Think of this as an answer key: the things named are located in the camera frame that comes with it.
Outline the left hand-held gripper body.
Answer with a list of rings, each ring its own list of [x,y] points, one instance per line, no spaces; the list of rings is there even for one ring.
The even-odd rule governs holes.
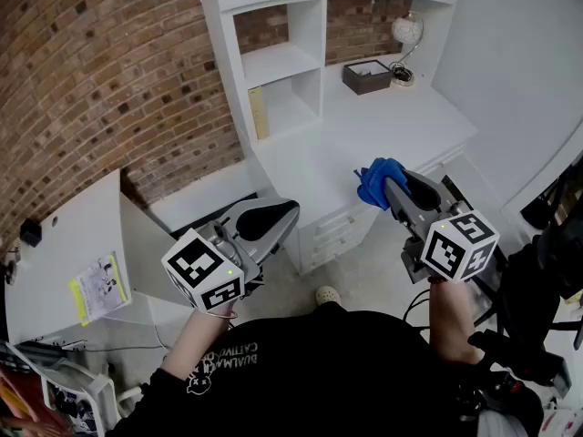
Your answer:
[[[189,229],[162,257],[174,286],[200,311],[216,311],[263,286],[263,243],[230,218]]]

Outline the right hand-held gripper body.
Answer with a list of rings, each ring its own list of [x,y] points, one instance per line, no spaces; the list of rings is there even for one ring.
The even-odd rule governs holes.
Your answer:
[[[413,283],[440,276],[454,283],[472,278],[485,269],[500,234],[478,210],[465,202],[450,212],[425,212],[408,225],[402,262]]]

